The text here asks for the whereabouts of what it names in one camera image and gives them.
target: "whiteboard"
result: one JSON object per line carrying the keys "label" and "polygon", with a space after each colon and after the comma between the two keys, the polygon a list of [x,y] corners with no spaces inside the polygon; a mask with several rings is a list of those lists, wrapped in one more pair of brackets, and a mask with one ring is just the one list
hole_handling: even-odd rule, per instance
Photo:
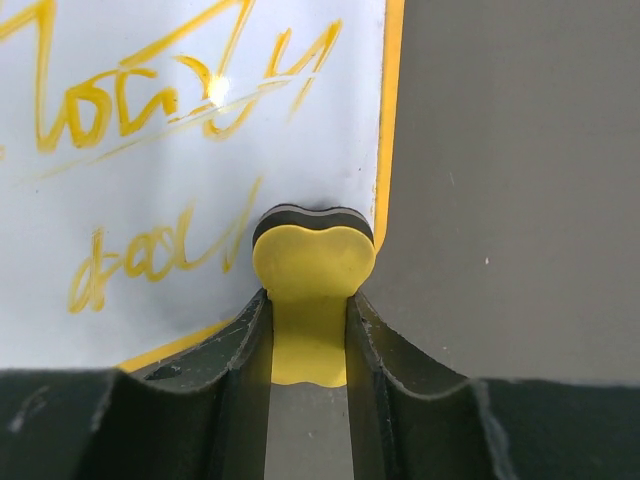
{"label": "whiteboard", "polygon": [[0,2],[0,368],[235,315],[279,203],[373,226],[384,0]]}

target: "yellow line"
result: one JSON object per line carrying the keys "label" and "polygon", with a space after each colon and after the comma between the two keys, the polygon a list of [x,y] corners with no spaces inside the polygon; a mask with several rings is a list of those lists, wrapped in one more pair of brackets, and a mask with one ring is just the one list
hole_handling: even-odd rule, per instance
{"label": "yellow line", "polygon": [[387,0],[384,28],[384,57],[382,68],[382,105],[380,107],[380,143],[378,144],[378,174],[376,178],[376,212],[374,244],[380,250],[387,233],[389,193],[391,191],[391,161],[393,135],[396,126],[398,76],[404,0]]}
{"label": "yellow line", "polygon": [[164,360],[165,358],[169,358],[172,355],[180,353],[188,348],[193,347],[194,345],[199,344],[203,340],[206,340],[214,333],[219,332],[224,327],[231,323],[231,320],[225,320],[224,322],[217,323],[216,325],[212,325],[210,327],[205,328],[204,330],[200,330],[199,332],[192,333],[191,335],[187,335],[186,337],[182,337],[175,342],[168,343],[163,345],[162,347],[158,347],[155,350],[151,350],[150,352],[143,353],[137,357],[134,357],[130,360],[126,360],[118,365],[118,368],[124,370],[125,372],[135,372],[141,368],[144,368],[152,363],[159,362],[160,360]]}

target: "yellow handwriting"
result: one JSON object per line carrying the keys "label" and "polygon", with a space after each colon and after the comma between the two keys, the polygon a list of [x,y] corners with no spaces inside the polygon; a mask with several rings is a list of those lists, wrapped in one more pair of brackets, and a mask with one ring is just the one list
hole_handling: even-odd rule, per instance
{"label": "yellow handwriting", "polygon": [[[203,254],[195,259],[190,259],[185,247],[194,212],[193,203],[189,204],[180,214],[175,228],[157,226],[149,232],[141,233],[129,242],[122,254],[105,252],[105,232],[103,228],[98,228],[93,232],[89,257],[82,262],[71,281],[67,305],[69,312],[79,313],[87,305],[93,311],[102,310],[105,305],[107,282],[120,269],[129,278],[144,275],[150,282],[159,282],[173,268],[189,271],[203,265],[222,247],[226,246],[222,259],[222,271],[227,273],[238,256],[240,242],[261,183],[262,178],[255,181],[240,215]],[[158,249],[166,254],[167,260],[161,268],[155,269],[154,255]]]}
{"label": "yellow handwriting", "polygon": [[[185,117],[199,115],[206,110],[215,109],[214,97],[211,90],[218,82],[225,79],[227,67],[233,56],[236,44],[240,38],[244,26],[249,18],[255,0],[219,0],[209,8],[205,9],[180,27],[176,28],[164,37],[152,42],[138,52],[130,55],[119,62],[116,68],[99,73],[90,79],[75,85],[65,91],[62,105],[53,122],[47,131],[45,127],[45,103],[46,85],[49,70],[49,60],[51,45],[53,41],[53,31],[56,15],[56,0],[39,0],[26,7],[9,20],[0,23],[0,41],[5,40],[12,34],[20,31],[30,24],[34,24],[37,31],[37,54],[35,73],[35,136],[36,146],[40,152],[54,152],[59,144],[65,126],[68,127],[72,144],[79,149],[91,148],[98,145],[105,136],[107,126],[112,114],[112,98],[104,89],[95,84],[107,77],[113,77],[115,105],[118,112],[119,133],[122,137],[127,137],[141,130],[149,121],[149,118],[158,109],[161,109],[165,117],[173,115],[178,110],[178,92],[173,87],[167,87],[153,95],[135,118],[130,118],[127,105],[126,84],[131,75],[153,79],[157,76],[154,70],[143,68],[141,65],[160,53],[167,50],[179,40],[183,39],[193,31],[204,26],[231,7],[239,7],[235,24],[227,38],[222,57],[218,65],[213,70],[199,60],[188,55],[178,55],[174,59],[186,67],[190,68],[198,77],[203,86],[203,100],[209,103],[193,109],[189,114],[181,118],[167,118],[167,123],[174,123]],[[292,35],[291,29],[279,34],[276,38],[275,47],[271,58],[267,63],[264,73],[263,84],[257,86],[256,95],[251,100],[241,105],[242,110],[236,119],[226,128],[218,127],[212,117],[207,117],[202,121],[203,133],[215,139],[225,139],[234,133],[248,118],[257,102],[262,96],[270,91],[274,84],[274,78],[280,76],[292,76],[299,74],[304,67],[317,56],[312,73],[317,73],[329,56],[342,28],[342,21],[337,20],[329,25],[327,29],[314,41],[309,49],[291,67],[279,71],[280,60],[285,53],[287,45]],[[298,93],[291,112],[295,112],[300,103],[308,93],[314,78],[310,76]],[[90,128],[85,129],[80,120],[78,104],[80,101],[90,102],[94,107],[94,117]]]}

